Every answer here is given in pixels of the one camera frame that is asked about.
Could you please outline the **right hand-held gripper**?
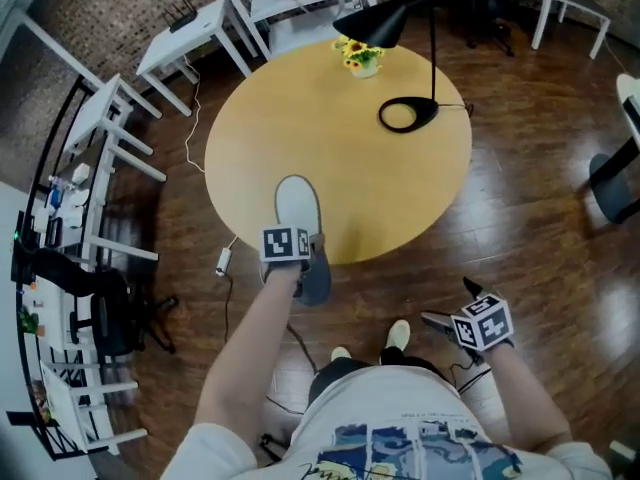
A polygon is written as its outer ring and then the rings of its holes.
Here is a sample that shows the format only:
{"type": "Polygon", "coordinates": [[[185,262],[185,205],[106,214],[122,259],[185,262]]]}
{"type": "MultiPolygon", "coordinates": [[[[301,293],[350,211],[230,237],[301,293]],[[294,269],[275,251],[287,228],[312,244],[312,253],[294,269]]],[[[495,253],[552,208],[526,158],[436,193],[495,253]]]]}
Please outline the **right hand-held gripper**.
{"type": "Polygon", "coordinates": [[[422,322],[449,341],[456,341],[462,347],[484,352],[495,345],[509,340],[514,326],[507,301],[500,295],[484,292],[484,288],[469,279],[463,284],[472,297],[472,302],[463,306],[457,314],[422,312],[422,322]]]}

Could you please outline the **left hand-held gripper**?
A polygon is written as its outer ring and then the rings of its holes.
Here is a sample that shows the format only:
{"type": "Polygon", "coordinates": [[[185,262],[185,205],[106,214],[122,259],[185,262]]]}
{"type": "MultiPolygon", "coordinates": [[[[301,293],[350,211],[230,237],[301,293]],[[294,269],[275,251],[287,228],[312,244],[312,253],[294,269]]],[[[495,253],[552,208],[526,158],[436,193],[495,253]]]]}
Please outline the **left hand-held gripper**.
{"type": "Polygon", "coordinates": [[[273,273],[296,275],[294,297],[304,296],[304,276],[311,268],[327,264],[325,235],[310,237],[307,230],[278,225],[264,228],[260,242],[260,277],[265,284],[273,273]]]}

